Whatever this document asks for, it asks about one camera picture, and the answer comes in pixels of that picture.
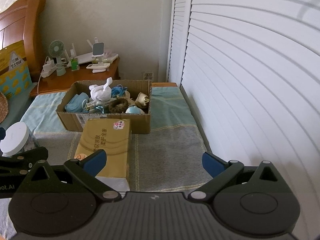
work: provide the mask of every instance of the nightstand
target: nightstand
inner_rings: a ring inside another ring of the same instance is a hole
[[[39,82],[39,95],[67,91],[71,85],[80,80],[107,80],[112,77],[113,80],[119,79],[118,64],[120,58],[117,58],[109,67],[109,71],[92,73],[92,69],[86,69],[91,62],[81,64],[80,69],[71,71],[71,68],[66,68],[66,73],[62,76],[57,76],[57,72],[53,72],[46,78],[41,78]],[[30,92],[30,97],[36,97],[37,86]]]

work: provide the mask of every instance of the portable fan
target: portable fan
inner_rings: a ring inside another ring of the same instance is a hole
[[[55,40],[49,45],[49,54],[57,59],[57,76],[62,76],[66,70],[61,62],[61,56],[64,53],[64,44],[62,41]]]

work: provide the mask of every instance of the plastic container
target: plastic container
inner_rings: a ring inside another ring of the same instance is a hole
[[[39,144],[24,122],[17,122],[6,130],[5,138],[0,142],[4,157],[22,153],[39,147]]]

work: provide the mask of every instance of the barcode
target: barcode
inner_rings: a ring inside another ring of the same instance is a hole
[[[82,115],[79,115],[79,120],[80,120],[80,122],[81,122],[81,123],[85,123],[85,121],[84,121],[84,119],[83,119]]]

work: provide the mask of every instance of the bed headboard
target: bed headboard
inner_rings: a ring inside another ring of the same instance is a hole
[[[33,82],[38,82],[45,60],[38,29],[44,5],[45,0],[17,0],[0,13],[0,49],[23,40]]]

